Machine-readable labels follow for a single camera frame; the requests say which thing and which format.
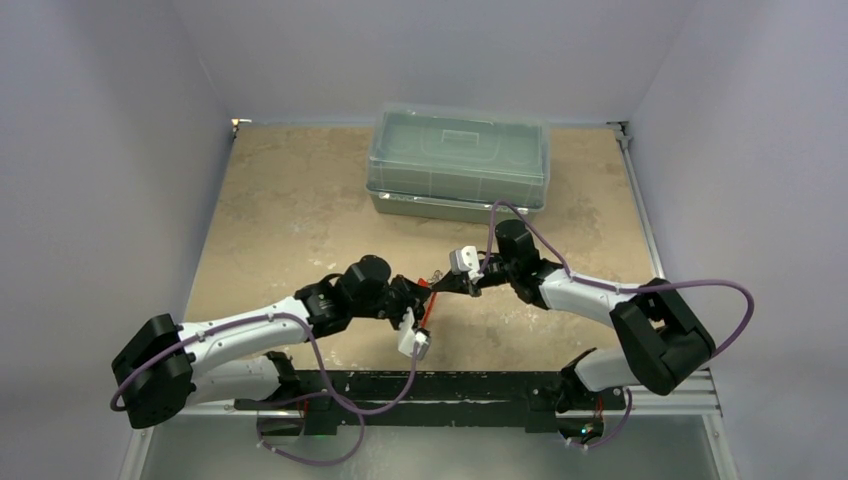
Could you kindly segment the red handled metal key tool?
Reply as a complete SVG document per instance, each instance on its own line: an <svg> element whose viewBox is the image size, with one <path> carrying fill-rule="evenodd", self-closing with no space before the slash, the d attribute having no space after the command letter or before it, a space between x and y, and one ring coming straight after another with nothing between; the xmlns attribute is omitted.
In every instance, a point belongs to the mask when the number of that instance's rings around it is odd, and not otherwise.
<svg viewBox="0 0 848 480"><path fill-rule="evenodd" d="M426 302L426 308L425 308L424 314L423 314L423 316L422 316L422 318L419 322L420 328L426 328L428 326L428 323L429 323L430 317L432 315L436 300L437 300L437 293L432 293L430 295L428 301Z"/></svg>

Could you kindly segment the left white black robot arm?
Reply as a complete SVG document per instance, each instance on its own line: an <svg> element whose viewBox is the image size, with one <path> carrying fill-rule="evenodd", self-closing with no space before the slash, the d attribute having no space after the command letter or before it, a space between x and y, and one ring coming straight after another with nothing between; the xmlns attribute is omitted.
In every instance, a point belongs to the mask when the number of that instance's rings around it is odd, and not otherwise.
<svg viewBox="0 0 848 480"><path fill-rule="evenodd" d="M296 379L282 371L263 378L264 369L244 363L244 357L276 346L313 344L364 318L388 321L399 335L399 352L419 360L428 336L420 323L431 296L429 286L392 275L384 259L366 255L342 273L242 314L183 323L168 313L156 315L112 360L117 389L109 407L126 413L134 429L220 399L264 400L272 408L287 408L297 399Z"/></svg>

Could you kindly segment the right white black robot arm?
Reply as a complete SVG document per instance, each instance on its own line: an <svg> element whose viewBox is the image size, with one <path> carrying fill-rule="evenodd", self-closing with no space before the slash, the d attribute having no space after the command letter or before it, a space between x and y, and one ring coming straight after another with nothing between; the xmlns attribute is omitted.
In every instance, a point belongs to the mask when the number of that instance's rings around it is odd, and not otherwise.
<svg viewBox="0 0 848 480"><path fill-rule="evenodd" d="M667 395L715 353L712 336L668 281L604 288L598 279L566 274L541 256L520 220L498 223L494 241L491 255L473 246L453 251L450 271L431 288L477 297L485 288L509 285L526 304L612 328L618 347L589 349L563 368L561 392L569 404L584 407L600 391L618 387Z"/></svg>

